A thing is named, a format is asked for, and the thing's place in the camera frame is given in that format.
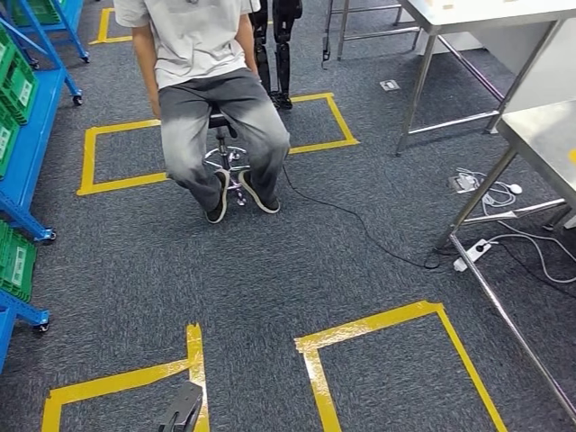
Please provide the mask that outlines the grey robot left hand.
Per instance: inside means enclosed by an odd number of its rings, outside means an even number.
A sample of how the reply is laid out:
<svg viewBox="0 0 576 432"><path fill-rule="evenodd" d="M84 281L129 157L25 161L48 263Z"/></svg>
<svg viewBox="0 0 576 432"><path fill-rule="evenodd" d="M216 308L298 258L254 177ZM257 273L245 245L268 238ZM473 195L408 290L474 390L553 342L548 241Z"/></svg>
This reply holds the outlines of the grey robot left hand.
<svg viewBox="0 0 576 432"><path fill-rule="evenodd" d="M199 417L203 396L201 386L193 382L184 382L160 421L158 431L193 431Z"/></svg>

